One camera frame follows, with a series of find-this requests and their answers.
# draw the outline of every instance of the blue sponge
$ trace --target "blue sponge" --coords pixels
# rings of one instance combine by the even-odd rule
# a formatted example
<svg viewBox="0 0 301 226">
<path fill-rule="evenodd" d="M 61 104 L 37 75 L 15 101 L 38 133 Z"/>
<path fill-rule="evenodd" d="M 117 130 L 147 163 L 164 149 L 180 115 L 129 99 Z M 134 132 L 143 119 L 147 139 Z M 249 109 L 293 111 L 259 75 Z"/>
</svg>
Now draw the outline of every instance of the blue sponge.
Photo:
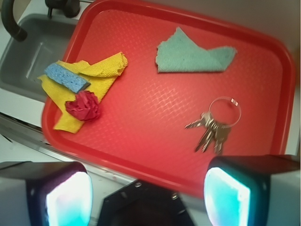
<svg viewBox="0 0 301 226">
<path fill-rule="evenodd" d="M 87 80 L 56 63 L 49 65 L 45 69 L 45 74 L 52 80 L 67 87 L 74 93 L 78 93 L 90 85 L 90 82 Z"/>
</svg>

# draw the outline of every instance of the teal rag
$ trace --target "teal rag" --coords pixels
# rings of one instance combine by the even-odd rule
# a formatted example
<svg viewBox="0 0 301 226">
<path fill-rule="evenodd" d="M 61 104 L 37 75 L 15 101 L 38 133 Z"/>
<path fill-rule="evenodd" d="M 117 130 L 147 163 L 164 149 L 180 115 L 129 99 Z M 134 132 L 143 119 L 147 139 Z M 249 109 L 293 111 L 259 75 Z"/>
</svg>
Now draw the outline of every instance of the teal rag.
<svg viewBox="0 0 301 226">
<path fill-rule="evenodd" d="M 177 27 L 176 32 L 158 46 L 156 64 L 159 73 L 223 72 L 235 54 L 236 49 L 227 46 L 203 49 Z"/>
</svg>

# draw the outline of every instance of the crumpled red cloth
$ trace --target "crumpled red cloth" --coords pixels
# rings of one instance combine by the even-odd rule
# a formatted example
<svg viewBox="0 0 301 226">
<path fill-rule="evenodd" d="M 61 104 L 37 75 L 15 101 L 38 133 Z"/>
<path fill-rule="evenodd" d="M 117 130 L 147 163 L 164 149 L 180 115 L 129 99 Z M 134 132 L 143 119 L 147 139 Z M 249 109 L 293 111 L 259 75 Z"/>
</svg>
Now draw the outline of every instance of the crumpled red cloth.
<svg viewBox="0 0 301 226">
<path fill-rule="evenodd" d="M 98 99 L 94 93 L 84 90 L 75 96 L 75 101 L 66 101 L 66 111 L 80 121 L 92 121 L 100 116 Z"/>
</svg>

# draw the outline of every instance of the gray sink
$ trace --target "gray sink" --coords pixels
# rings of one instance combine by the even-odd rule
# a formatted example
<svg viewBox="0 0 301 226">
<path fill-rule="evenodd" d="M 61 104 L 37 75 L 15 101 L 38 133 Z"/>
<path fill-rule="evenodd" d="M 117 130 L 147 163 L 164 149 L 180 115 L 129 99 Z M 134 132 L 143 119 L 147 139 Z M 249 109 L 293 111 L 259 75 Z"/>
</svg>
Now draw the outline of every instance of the gray sink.
<svg viewBox="0 0 301 226">
<path fill-rule="evenodd" d="M 44 69 L 62 60 L 77 20 L 32 14 L 19 24 L 28 36 L 23 42 L 11 38 L 0 60 L 0 87 L 41 102 L 46 93 L 37 79 Z"/>
</svg>

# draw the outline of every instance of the yellow cloth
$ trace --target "yellow cloth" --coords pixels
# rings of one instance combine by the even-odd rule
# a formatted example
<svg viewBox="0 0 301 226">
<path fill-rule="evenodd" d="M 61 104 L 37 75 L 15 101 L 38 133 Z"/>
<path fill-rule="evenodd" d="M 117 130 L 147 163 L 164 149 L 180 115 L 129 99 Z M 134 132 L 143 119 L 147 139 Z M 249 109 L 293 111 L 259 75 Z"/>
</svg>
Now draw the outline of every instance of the yellow cloth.
<svg viewBox="0 0 301 226">
<path fill-rule="evenodd" d="M 89 81 L 91 85 L 86 90 L 94 92 L 101 102 L 117 76 L 120 76 L 127 66 L 127 59 L 120 52 L 94 65 L 83 60 L 73 64 L 58 61 L 57 64 Z M 66 101 L 75 100 L 75 93 L 46 75 L 40 76 L 39 79 L 42 80 L 42 88 L 63 113 L 54 129 L 77 133 L 84 122 L 70 115 L 65 107 Z"/>
</svg>

